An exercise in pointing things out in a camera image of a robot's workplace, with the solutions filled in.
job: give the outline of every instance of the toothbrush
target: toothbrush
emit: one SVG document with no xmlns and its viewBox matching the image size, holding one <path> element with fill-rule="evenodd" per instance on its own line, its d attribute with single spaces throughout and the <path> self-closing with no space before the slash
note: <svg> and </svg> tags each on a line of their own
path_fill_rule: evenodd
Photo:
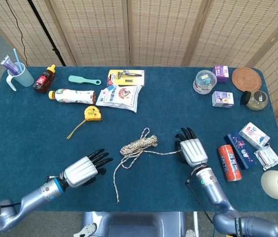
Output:
<svg viewBox="0 0 278 237">
<path fill-rule="evenodd" d="M 13 51 L 14 51 L 14 54 L 15 54 L 15 57 L 16 57 L 16 61 L 17 61 L 18 65 L 19 65 L 19 69 L 21 70 L 21 73 L 22 73 L 23 70 L 22 70 L 22 66 L 21 66 L 20 60 L 19 60 L 19 56 L 17 56 L 17 52 L 16 52 L 15 48 L 13 49 Z"/>
<path fill-rule="evenodd" d="M 102 82 L 101 80 L 96 80 L 96 79 L 86 79 L 83 77 L 79 77 L 79 76 L 69 76 L 69 81 L 73 82 L 73 83 L 78 83 L 78 84 L 82 84 L 82 83 L 92 83 L 95 85 L 100 85 Z"/>
</svg>

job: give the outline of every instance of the robotic arm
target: robotic arm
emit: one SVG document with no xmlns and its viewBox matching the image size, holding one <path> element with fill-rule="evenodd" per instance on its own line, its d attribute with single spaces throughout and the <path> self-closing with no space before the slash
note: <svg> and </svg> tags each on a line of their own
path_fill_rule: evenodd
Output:
<svg viewBox="0 0 278 237">
<path fill-rule="evenodd" d="M 208 157 L 199 139 L 190 128 L 181 130 L 185 136 L 182 134 L 175 136 L 180 139 L 175 142 L 175 150 L 182 150 L 184 155 L 183 157 L 178 153 L 179 160 L 195 168 L 196 176 L 209 202 L 222 210 L 213 217 L 215 229 L 221 234 L 237 237 L 278 237 L 277 222 L 253 216 L 241 217 L 241 214 L 230 204 L 212 169 L 206 166 Z"/>
<path fill-rule="evenodd" d="M 32 211 L 63 194 L 68 186 L 77 188 L 88 185 L 96 180 L 97 174 L 104 175 L 106 170 L 100 167 L 113 159 L 102 160 L 109 155 L 109 153 L 102 153 L 103 151 L 104 149 L 100 149 L 88 157 L 83 157 L 61 172 L 59 177 L 52 176 L 51 180 L 47 178 L 44 185 L 22 198 L 19 213 L 11 200 L 0 201 L 0 232 L 10 231 Z"/>
</svg>

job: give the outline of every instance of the syrup bottle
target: syrup bottle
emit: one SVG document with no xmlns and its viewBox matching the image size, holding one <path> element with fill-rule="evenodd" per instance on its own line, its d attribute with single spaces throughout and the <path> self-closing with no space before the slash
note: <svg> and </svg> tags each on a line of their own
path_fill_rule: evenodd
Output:
<svg viewBox="0 0 278 237">
<path fill-rule="evenodd" d="M 56 65 L 53 64 L 50 67 L 46 69 L 45 72 L 37 79 L 37 81 L 34 84 L 34 90 L 45 94 L 50 87 L 51 81 L 55 77 L 56 72 Z"/>
</svg>

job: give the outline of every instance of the gray floor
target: gray floor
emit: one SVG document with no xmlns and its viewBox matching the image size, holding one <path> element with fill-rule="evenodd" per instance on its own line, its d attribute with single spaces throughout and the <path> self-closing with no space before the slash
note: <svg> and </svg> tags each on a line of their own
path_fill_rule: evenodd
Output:
<svg viewBox="0 0 278 237">
<path fill-rule="evenodd" d="M 13 55 L 12 49 L 0 36 L 0 61 L 6 55 Z M 0 78 L 4 67 L 0 65 Z M 252 212 L 244 215 L 255 215 L 278 221 L 278 212 Z M 186 214 L 187 227 L 192 229 L 192 214 Z M 36 211 L 29 215 L 18 227 L 9 233 L 0 234 L 2 237 L 71 237 L 80 231 L 81 212 L 43 212 Z M 199 213 L 199 229 L 201 237 L 213 236 L 213 227 L 203 213 Z"/>
</svg>

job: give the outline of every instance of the yellow tape measure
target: yellow tape measure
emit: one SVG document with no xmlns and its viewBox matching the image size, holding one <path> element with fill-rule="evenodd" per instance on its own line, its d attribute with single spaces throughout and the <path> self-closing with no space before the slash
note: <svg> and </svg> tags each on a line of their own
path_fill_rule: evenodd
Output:
<svg viewBox="0 0 278 237">
<path fill-rule="evenodd" d="M 84 111 L 84 120 L 72 131 L 72 133 L 69 134 L 67 139 L 70 139 L 73 133 L 86 121 L 102 121 L 100 110 L 93 105 L 86 108 Z"/>
</svg>

